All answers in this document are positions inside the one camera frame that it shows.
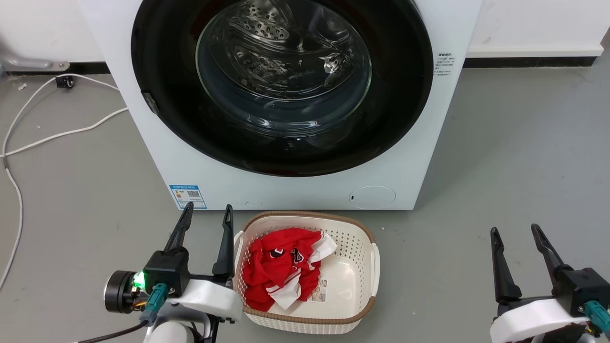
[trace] green light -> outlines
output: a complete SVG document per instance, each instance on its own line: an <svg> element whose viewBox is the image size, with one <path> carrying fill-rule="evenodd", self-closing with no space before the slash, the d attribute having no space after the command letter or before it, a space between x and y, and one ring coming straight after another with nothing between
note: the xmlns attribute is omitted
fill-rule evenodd
<svg viewBox="0 0 610 343"><path fill-rule="evenodd" d="M146 281L144 281L144 272L140 271L134 276L134 286L146 289Z"/></svg>

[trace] teal connector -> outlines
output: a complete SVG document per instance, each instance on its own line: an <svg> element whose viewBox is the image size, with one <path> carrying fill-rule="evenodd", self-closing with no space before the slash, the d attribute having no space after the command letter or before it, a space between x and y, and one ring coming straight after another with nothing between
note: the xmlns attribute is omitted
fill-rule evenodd
<svg viewBox="0 0 610 343"><path fill-rule="evenodd" d="M152 293L148 297L148 301L144 307L144 312L140 315L140 323L148 321L146 326L152 326L154 321L157 320L157 314L159 310L165 304L167 297L170 296L170 288L164 283L157 283L152 288Z"/></svg>
<svg viewBox="0 0 610 343"><path fill-rule="evenodd" d="M589 301L584 304L584 315L599 327L610 341L610 314L608 309L597 301Z"/></svg>

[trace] basket handle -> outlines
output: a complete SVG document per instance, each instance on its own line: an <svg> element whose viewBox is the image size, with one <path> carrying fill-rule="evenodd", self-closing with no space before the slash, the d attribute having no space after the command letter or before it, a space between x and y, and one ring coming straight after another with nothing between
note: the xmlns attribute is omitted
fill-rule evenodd
<svg viewBox="0 0 610 343"><path fill-rule="evenodd" d="M242 248L243 248L243 239L242 239L242 234L243 234L243 230L239 231L235 237L233 237L233 246L235 246L235 274L237 275L237 267L238 267L238 261L239 261L239 257L242 255Z"/></svg>
<svg viewBox="0 0 610 343"><path fill-rule="evenodd" d="M373 243L373 250L371 251L371 297L377 295L379 288L379 276L381 275L381 256L379 255L379 248Z"/></svg>

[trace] white plastic basket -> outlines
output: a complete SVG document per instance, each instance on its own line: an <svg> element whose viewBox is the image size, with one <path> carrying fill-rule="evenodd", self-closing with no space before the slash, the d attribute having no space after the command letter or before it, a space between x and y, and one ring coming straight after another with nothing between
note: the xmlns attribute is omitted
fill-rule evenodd
<svg viewBox="0 0 610 343"><path fill-rule="evenodd" d="M375 303L379 286L380 258L375 239L356 220L314 212L271 211L253 217L235 235L233 288L243 299L246 284L243 266L249 246L272 231L286 228L324 231L337 242L332 256L322 260L320 279L327 281L326 301L297 301L284 310L277 304L269 312L257 311L243 302L243 311L255 323L277 330L309 334L342 334L353 330Z"/></svg>

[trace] blue and white sticker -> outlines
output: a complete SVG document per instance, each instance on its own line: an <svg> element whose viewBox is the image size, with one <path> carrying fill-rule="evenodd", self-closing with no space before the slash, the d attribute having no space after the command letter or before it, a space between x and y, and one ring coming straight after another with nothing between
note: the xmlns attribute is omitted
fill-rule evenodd
<svg viewBox="0 0 610 343"><path fill-rule="evenodd" d="M170 191L183 209L189 201L195 205L195 209L207 209L206 202L201 196L199 186L192 184L170 184Z"/></svg>

